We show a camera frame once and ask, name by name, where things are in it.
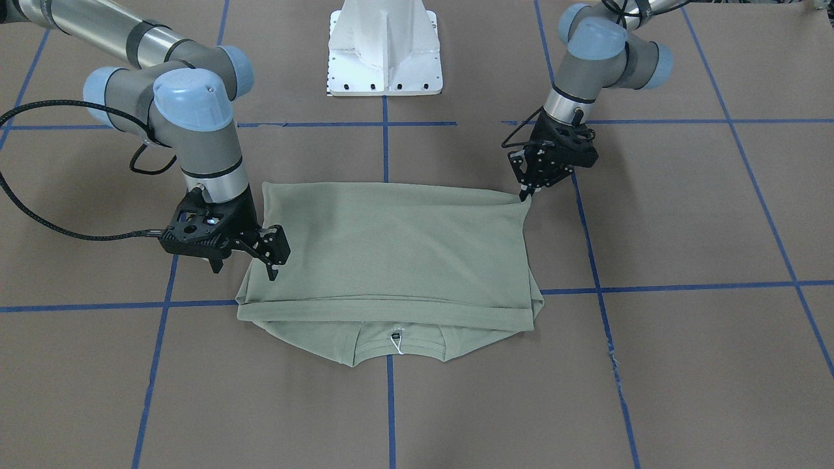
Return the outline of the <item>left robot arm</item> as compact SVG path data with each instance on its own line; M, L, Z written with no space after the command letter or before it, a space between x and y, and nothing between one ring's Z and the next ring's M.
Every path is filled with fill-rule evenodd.
M502 143L521 200L596 163L596 134L586 122L601 90L654 89L667 82L671 51L635 36L635 30L683 6L682 1L601 1L563 12L558 33L567 50L545 103L530 116L530 137Z

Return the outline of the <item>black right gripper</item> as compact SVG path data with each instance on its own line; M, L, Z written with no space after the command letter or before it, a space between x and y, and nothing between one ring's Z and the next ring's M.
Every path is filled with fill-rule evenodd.
M274 281L289 259L289 241L282 225L260 228L250 187L224 203L206 202L205 189L196 187L179 202L159 244L175 255L208 259L214 274L233 250L245 252L259 259Z

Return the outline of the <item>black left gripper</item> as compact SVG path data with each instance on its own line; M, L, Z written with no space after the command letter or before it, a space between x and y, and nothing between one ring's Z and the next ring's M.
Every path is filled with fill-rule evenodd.
M545 111L536 111L533 118L536 123L527 142L508 154L521 201L571 177L575 167L592 167L599 158L593 145L596 133L587 125L561 124Z

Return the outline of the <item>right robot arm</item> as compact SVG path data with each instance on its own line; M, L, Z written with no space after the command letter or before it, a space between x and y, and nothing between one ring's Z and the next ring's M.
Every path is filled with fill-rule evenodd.
M27 208L8 182L2 190L21 210L52 231L93 242L155 238L166 252L203 258L215 273L233 251L259 259L275 280L290 248L279 225L263 227L244 167L233 101L250 92L253 66L233 46L210 48L165 24L110 1L3 1L2 23L32 23L74 36L121 59L87 77L83 99L50 99L19 105L2 115L43 107L83 107L98 122L134 134L143 145L175 155L187 191L161 229L110 236L75 233Z

